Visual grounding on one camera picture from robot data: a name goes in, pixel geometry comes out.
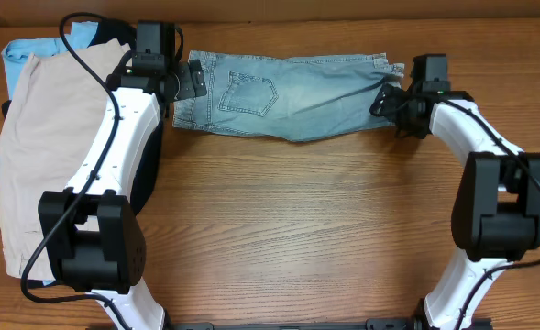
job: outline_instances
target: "brown wall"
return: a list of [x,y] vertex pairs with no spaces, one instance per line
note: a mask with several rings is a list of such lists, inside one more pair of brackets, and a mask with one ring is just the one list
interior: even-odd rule
[[75,11],[130,22],[540,17],[540,0],[0,0],[0,26],[55,26]]

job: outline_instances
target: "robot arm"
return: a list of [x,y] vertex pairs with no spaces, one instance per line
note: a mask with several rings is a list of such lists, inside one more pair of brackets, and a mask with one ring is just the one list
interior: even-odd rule
[[[169,104],[206,95],[200,62],[180,62],[182,44],[177,54],[171,54],[175,50],[174,29],[180,31],[171,24],[138,23],[137,50],[126,54],[106,80],[119,110],[111,148],[68,224],[61,226],[47,245],[51,270],[60,284],[111,300],[125,323],[135,330],[171,329],[167,312],[155,302],[142,278],[147,247],[136,215],[145,201],[134,206],[134,184],[141,171],[152,169],[139,170],[140,163],[149,154],[155,154],[151,160],[159,160],[158,130]],[[131,58],[132,64],[127,67]],[[43,193],[38,211],[44,236],[87,183],[114,119],[114,105],[109,99],[103,122],[80,169],[63,192]],[[156,173],[146,177],[155,181]],[[123,329],[112,308],[103,307],[117,328]]]
[[[539,181],[540,154],[526,154],[505,140],[481,116],[468,94],[451,91],[445,55],[414,58],[412,77],[407,92],[384,85],[381,103],[374,104],[370,112],[387,116],[399,129],[411,131],[418,138],[428,134],[440,138],[465,168],[451,215],[457,248],[420,311],[428,328],[454,330],[466,299],[486,271],[512,264],[526,250],[540,247],[538,191],[472,116],[518,155]],[[517,202],[500,202],[498,191],[518,194]],[[486,324],[476,326],[471,317],[502,273],[493,273],[477,289],[459,330],[472,325],[471,329],[487,328]]]

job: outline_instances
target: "black wire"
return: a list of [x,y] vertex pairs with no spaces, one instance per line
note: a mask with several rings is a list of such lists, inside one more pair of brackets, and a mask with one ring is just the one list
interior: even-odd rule
[[58,229],[64,225],[65,222],[70,218],[70,215],[72,212],[76,209],[76,206],[80,203],[81,199],[84,197],[84,195],[88,192],[91,185],[94,182],[94,179],[96,179],[96,175],[98,171],[100,170],[101,166],[103,165],[103,162],[105,161],[106,155],[108,154],[108,150],[111,148],[111,145],[113,144],[113,140],[115,139],[116,130],[118,128],[120,116],[119,116],[119,105],[116,101],[115,96],[113,93],[106,87],[105,82],[101,80],[101,78],[86,64],[84,61],[76,54],[74,49],[70,46],[68,43],[68,40],[66,39],[66,36],[64,34],[64,26],[66,25],[66,22],[73,18],[73,17],[95,17],[99,19],[105,19],[105,17],[94,14],[94,13],[72,13],[67,16],[65,16],[61,22],[60,22],[60,38],[61,41],[64,43],[64,46],[66,49],[70,52],[70,54],[74,57],[74,59],[82,65],[82,67],[90,73],[91,76],[103,87],[103,89],[106,91],[108,96],[110,97],[111,101],[113,102],[113,107],[115,111],[115,116],[113,118],[113,128],[111,129],[111,133],[108,136],[108,139],[105,143],[105,147],[103,148],[103,151],[101,152],[98,160],[96,161],[96,164],[94,165],[93,170],[91,170],[90,175],[88,176],[88,180],[84,184],[84,186],[81,188],[81,190],[78,192],[78,195],[76,198],[72,201],[70,206],[66,209],[64,214],[60,217],[56,225],[48,232],[47,235],[43,238],[41,243],[39,243],[38,247],[36,247],[35,251],[31,255],[31,258],[29,258],[29,261],[25,268],[23,268],[23,273],[21,274],[21,292],[23,292],[23,295],[26,296],[28,299],[30,299],[32,302],[35,303],[64,303],[64,302],[75,302],[80,300],[97,300],[100,302],[105,303],[105,308],[109,307],[113,314],[115,315],[116,320],[123,326],[125,330],[131,330],[131,328],[127,325],[125,320],[123,319],[123,316],[119,312],[119,310],[116,308],[116,306],[113,304],[111,300],[104,297],[101,294],[98,293],[90,293],[85,295],[72,295],[72,296],[66,296],[66,297],[55,297],[55,298],[41,298],[33,293],[31,293],[28,289],[28,276],[31,272],[31,268],[35,264],[35,261],[38,259],[39,255],[41,254],[41,251],[48,245],[48,242],[50,239],[56,234]]
[[182,32],[182,29],[176,24],[174,24],[174,30],[176,30],[176,32],[178,32],[178,35],[180,36],[180,46],[178,46],[178,51],[176,52],[176,56],[174,56],[176,63],[179,63],[182,59],[182,54],[184,53],[184,33]]

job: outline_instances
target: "folded clothes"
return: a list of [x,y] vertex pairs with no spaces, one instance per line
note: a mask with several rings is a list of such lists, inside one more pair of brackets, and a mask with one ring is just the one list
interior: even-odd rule
[[[71,33],[66,39],[73,49],[82,50],[87,48],[96,34],[96,22],[72,23]],[[28,60],[29,54],[49,57],[67,51],[60,38],[21,39],[9,42],[1,52],[5,65],[6,87],[9,91],[9,99],[13,98],[13,91],[21,70]]]
[[[104,80],[128,50],[113,39],[77,53]],[[0,227],[6,273],[19,277],[43,238],[39,198],[60,192],[80,168],[107,96],[69,53],[31,54],[14,96],[0,136]],[[53,279],[45,251],[29,277]]]
[[403,64],[385,54],[286,60],[191,51],[207,96],[177,102],[175,127],[216,134],[310,141],[391,126],[369,114],[384,82],[399,85]]

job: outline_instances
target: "back pocket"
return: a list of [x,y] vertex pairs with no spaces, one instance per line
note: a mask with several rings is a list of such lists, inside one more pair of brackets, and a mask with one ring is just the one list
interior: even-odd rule
[[278,92],[270,79],[230,71],[229,85],[221,96],[218,108],[265,116],[276,100]]

